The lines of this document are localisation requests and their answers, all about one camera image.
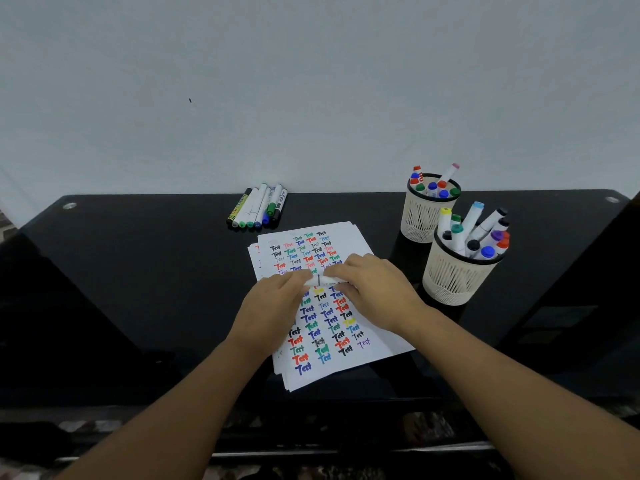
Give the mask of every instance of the hand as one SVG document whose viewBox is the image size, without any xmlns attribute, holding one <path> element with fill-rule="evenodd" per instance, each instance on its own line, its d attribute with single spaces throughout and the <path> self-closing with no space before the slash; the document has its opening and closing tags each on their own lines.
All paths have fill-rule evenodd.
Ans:
<svg viewBox="0 0 640 480">
<path fill-rule="evenodd" d="M 373 325 L 398 335 L 403 323 L 426 307 L 402 271 L 373 254 L 352 254 L 344 264 L 327 267 L 324 275 L 348 281 L 336 285 L 336 290 Z"/>
<path fill-rule="evenodd" d="M 311 277 L 311 271 L 304 269 L 258 281 L 244 297 L 227 340 L 246 346 L 248 353 L 259 354 L 261 360 L 276 352 L 295 321 L 309 290 L 304 284 Z"/>
</svg>

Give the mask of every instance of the purple marker cap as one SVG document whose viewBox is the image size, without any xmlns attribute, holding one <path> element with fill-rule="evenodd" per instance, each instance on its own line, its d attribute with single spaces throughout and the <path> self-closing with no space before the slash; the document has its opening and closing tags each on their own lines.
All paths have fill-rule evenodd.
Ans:
<svg viewBox="0 0 640 480">
<path fill-rule="evenodd" d="M 491 239 L 495 242 L 500 242 L 504 239 L 504 233 L 501 230 L 495 230 L 491 233 Z"/>
<path fill-rule="evenodd" d="M 482 254 L 483 257 L 487 259 L 491 259 L 494 256 L 495 251 L 491 246 L 485 246 L 484 248 L 482 248 L 480 253 Z"/>
</svg>

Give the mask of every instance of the pen holder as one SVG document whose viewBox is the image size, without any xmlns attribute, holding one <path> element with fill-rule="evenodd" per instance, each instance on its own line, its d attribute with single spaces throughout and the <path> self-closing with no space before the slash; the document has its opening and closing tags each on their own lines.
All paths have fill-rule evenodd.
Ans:
<svg viewBox="0 0 640 480">
<path fill-rule="evenodd" d="M 437 173 L 423 173 L 425 187 L 431 182 L 437 182 L 441 175 Z M 457 187 L 462 190 L 455 180 L 447 182 L 446 190 Z M 406 183 L 406 196 L 404 197 L 404 209 L 400 232 L 413 242 L 427 244 L 433 240 L 433 230 L 438 225 L 440 209 L 453 207 L 459 196 L 448 198 L 428 197 L 411 188 L 409 180 Z"/>
<path fill-rule="evenodd" d="M 475 260 L 460 256 L 446 247 L 434 232 L 422 286 L 430 297 L 444 305 L 464 305 L 503 257 L 504 254 L 494 259 Z"/>
</svg>

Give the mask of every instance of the stack of paper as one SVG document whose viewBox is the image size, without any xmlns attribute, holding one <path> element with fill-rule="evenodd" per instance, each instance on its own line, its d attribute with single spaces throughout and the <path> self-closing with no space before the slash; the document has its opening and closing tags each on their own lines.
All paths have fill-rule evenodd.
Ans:
<svg viewBox="0 0 640 480">
<path fill-rule="evenodd" d="M 256 278 L 309 269 L 322 275 L 349 254 L 370 253 L 350 222 L 276 232 L 249 246 Z M 273 370 L 293 391 L 334 372 L 413 350 L 404 339 L 382 330 L 358 313 L 351 302 L 329 287 L 313 287 L 296 313 L 296 322 L 273 354 Z"/>
</svg>

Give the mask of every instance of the forearm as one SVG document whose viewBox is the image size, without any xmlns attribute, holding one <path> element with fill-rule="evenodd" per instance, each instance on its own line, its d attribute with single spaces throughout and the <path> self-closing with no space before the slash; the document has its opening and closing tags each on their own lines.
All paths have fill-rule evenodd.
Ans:
<svg viewBox="0 0 640 480">
<path fill-rule="evenodd" d="M 222 342 L 180 384 L 58 478 L 201 479 L 228 412 L 261 362 Z"/>
<path fill-rule="evenodd" d="M 631 478 L 640 471 L 640 433 L 634 428 L 501 354 L 441 313 L 425 307 L 413 316 L 401 334 L 447 380 L 519 474 Z"/>
</svg>

